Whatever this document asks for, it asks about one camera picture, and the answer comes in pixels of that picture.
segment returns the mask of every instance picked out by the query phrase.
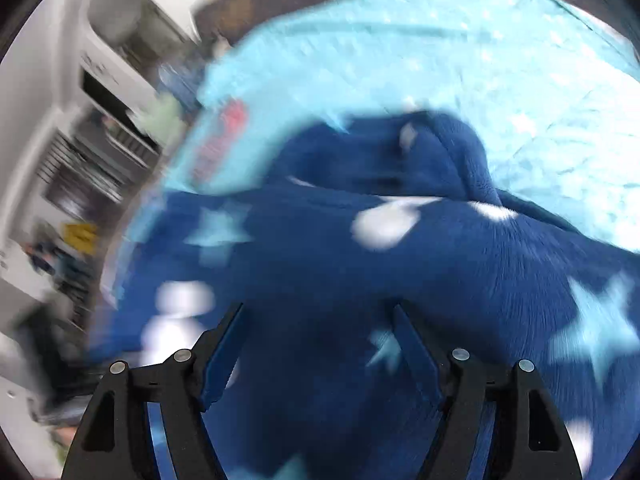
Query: silver screw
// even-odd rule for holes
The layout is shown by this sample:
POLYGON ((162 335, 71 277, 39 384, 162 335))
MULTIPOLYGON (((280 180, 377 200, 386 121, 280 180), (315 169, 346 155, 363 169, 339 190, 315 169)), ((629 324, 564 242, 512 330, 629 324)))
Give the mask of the silver screw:
POLYGON ((456 361, 466 361, 469 359, 469 352, 467 352, 464 348, 454 348, 453 352, 451 352, 453 358, 456 361))
POLYGON ((111 368, 109 368, 109 371, 112 374, 120 374, 124 371, 125 368, 126 368, 126 365, 122 361, 116 361, 114 362, 114 364, 111 365, 111 368))
POLYGON ((533 363, 528 359, 521 359, 520 362, 518 363, 518 366, 520 367, 520 370, 522 370, 523 372, 532 372, 535 368, 533 363))
POLYGON ((187 350, 182 349, 182 350, 178 350, 175 354, 174 354, 174 359, 176 361, 178 361, 179 363, 183 363, 185 361, 188 361, 189 359, 191 359, 191 350, 187 350))

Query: navy blue fabric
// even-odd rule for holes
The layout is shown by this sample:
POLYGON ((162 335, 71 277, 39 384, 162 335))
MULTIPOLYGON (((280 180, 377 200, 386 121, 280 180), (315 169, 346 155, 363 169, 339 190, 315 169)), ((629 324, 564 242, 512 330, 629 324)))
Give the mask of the navy blue fabric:
MULTIPOLYGON (((639 257, 500 208, 481 143, 449 116, 355 120, 347 132, 321 124, 284 146, 260 189, 166 198, 100 351, 140 348, 163 282, 207 283, 217 307, 202 324, 215 326, 236 301, 252 318, 238 380, 204 415, 231 479, 272 478, 299 457, 313 480, 408 480, 439 416, 436 384, 423 399, 385 335, 383 301, 402 297, 452 346, 486 362, 532 360, 564 420, 593 428, 585 478, 600 480, 638 436, 639 257), (409 123, 417 135, 403 148, 409 123), (203 209, 239 207, 248 212, 233 237, 207 231, 203 209), (384 230, 384 215, 399 211, 415 222, 395 243, 369 244, 359 231, 370 217, 384 230), (241 241, 210 259, 225 239, 241 241), (583 318, 592 322, 584 341, 572 330, 583 318)), ((492 413, 472 479, 482 477, 492 413)), ((170 478, 168 455, 159 457, 170 478)))

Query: light blue bed sheet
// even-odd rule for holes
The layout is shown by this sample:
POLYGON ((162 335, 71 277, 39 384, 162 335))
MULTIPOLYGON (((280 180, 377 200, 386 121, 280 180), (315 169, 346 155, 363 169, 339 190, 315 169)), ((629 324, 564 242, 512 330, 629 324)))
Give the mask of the light blue bed sheet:
POLYGON ((626 39, 560 0, 335 0, 264 24, 209 66, 206 110, 162 186, 195 192, 194 159, 229 98, 248 124, 200 193, 258 186, 310 122, 431 108, 473 126, 497 187, 640 250, 639 75, 626 39))

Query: folded blanket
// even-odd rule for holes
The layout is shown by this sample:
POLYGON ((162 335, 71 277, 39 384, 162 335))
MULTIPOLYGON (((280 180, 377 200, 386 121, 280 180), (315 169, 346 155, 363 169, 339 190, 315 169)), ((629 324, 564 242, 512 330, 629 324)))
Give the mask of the folded blanket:
MULTIPOLYGON (((436 385, 418 393, 388 298, 413 301, 442 340, 485 362, 533 361, 585 478, 613 474, 638 436, 640 256, 503 207, 482 144, 450 116, 319 124, 285 145, 260 189, 165 202, 110 350, 140 347, 162 316, 179 332, 166 298, 154 306, 166 282, 200 282, 200 298, 208 287, 203 327, 245 303, 252 332, 204 415, 231 479, 415 477, 436 385)), ((177 349, 164 339, 158 360, 177 349)), ((482 478, 493 414, 469 478, 482 478)))

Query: yellow object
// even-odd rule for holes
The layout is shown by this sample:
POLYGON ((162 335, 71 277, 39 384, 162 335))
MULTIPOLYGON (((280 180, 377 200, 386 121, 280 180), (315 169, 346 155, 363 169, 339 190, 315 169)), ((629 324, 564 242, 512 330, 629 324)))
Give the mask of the yellow object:
POLYGON ((98 227, 94 224, 64 224, 62 239, 76 251, 93 255, 98 227))

